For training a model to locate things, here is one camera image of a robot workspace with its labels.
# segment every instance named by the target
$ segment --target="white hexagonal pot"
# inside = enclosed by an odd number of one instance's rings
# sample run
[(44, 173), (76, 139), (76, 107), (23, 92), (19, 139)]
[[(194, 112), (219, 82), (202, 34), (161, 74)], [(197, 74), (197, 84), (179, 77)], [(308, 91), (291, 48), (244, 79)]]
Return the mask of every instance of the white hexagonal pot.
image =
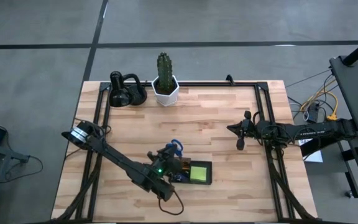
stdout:
[(163, 95), (163, 94), (158, 94), (156, 91), (155, 91), (155, 84), (158, 80), (158, 77), (155, 78), (152, 82), (152, 87), (153, 87), (153, 90), (154, 90), (154, 94), (155, 94), (155, 97), (157, 99), (157, 102), (159, 102), (161, 105), (163, 106), (170, 106), (170, 105), (174, 105), (176, 102), (177, 102), (177, 99), (178, 99), (178, 93), (179, 93), (179, 83), (177, 81), (177, 78), (172, 75), (177, 87), (175, 88), (175, 90), (172, 91), (172, 93), (170, 95)]

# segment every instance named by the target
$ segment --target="cactus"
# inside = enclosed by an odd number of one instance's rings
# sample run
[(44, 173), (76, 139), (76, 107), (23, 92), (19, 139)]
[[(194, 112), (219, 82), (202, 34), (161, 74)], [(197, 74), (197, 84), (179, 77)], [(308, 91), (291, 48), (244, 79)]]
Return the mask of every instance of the cactus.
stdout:
[(157, 59), (158, 88), (170, 94), (173, 91), (172, 82), (172, 61), (167, 53), (162, 52)]

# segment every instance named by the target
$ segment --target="wooden table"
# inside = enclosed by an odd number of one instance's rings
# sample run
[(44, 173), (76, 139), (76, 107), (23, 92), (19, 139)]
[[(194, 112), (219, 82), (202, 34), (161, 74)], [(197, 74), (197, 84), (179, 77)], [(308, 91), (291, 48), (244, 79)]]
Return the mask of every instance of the wooden table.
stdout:
[[(100, 82), (84, 83), (77, 118), (93, 120), (99, 84)], [(268, 81), (268, 86), (276, 122), (292, 123), (283, 81)], [(185, 211), (179, 216), (172, 216), (160, 211), (156, 195), (132, 184), (123, 170), (104, 158), (94, 221), (277, 220), (264, 148), (256, 140), (246, 139), (246, 148), (238, 151), (236, 136), (226, 129), (227, 125), (244, 119), (245, 110), (250, 110), (252, 114), (257, 112), (253, 88), (181, 87), (176, 105), (166, 108), (156, 102), (151, 88), (147, 88), (147, 93), (147, 101), (141, 106), (111, 108), (109, 125), (112, 131), (108, 134), (108, 143), (132, 160), (150, 162), (146, 156), (148, 151), (155, 152), (171, 139), (179, 139), (184, 145), (185, 157), (213, 162), (213, 183), (175, 184)], [(70, 144), (67, 153), (75, 149)], [(63, 213), (80, 190), (85, 155), (85, 151), (79, 151), (65, 161), (53, 218)], [(299, 147), (290, 146), (285, 149), (284, 161), (291, 190), (307, 211), (316, 216)], [(284, 213), (287, 214), (283, 194), (281, 201)], [(162, 207), (171, 212), (180, 211), (180, 204), (175, 196), (163, 203)]]

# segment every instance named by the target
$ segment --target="desk lamp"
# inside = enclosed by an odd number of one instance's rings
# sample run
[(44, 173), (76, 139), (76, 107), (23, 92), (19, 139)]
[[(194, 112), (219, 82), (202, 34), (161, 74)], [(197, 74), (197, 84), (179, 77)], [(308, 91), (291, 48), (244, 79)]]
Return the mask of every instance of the desk lamp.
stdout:
[[(124, 81), (133, 78), (135, 85), (126, 87)], [(110, 74), (112, 89), (109, 95), (110, 106), (122, 107), (127, 105), (138, 106), (147, 99), (147, 92), (140, 84), (139, 78), (135, 74), (121, 75), (121, 72)]]

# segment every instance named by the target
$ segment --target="concrete floor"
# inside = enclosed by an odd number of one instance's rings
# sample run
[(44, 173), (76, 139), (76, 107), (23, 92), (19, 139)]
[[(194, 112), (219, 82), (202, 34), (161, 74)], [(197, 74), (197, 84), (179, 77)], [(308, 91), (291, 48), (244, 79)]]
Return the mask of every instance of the concrete floor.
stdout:
[[(0, 0), (0, 44), (90, 44), (102, 1)], [(99, 42), (309, 40), (358, 40), (358, 0), (110, 0)], [(157, 75), (157, 55), (165, 51), (180, 80), (222, 80), (231, 74), (236, 80), (290, 84), (326, 70), (331, 57), (356, 47), (97, 49), (89, 79), (107, 80), (111, 71), (119, 70), (151, 80)], [(49, 219), (67, 146), (60, 133), (71, 127), (89, 52), (0, 50), (0, 125), (9, 130), (16, 151), (44, 162), (42, 173), (4, 184), (0, 223)], [(291, 86), (288, 95), (305, 101), (327, 75)], [(337, 115), (350, 118), (341, 93), (334, 92), (339, 97)], [(338, 152), (334, 147), (323, 153), (324, 164), (306, 165), (314, 201), (320, 218), (358, 223), (358, 199), (343, 197), (349, 187), (339, 173), (343, 165), (335, 161)], [(358, 182), (358, 169), (351, 165)], [(35, 169), (31, 162), (17, 175)]]

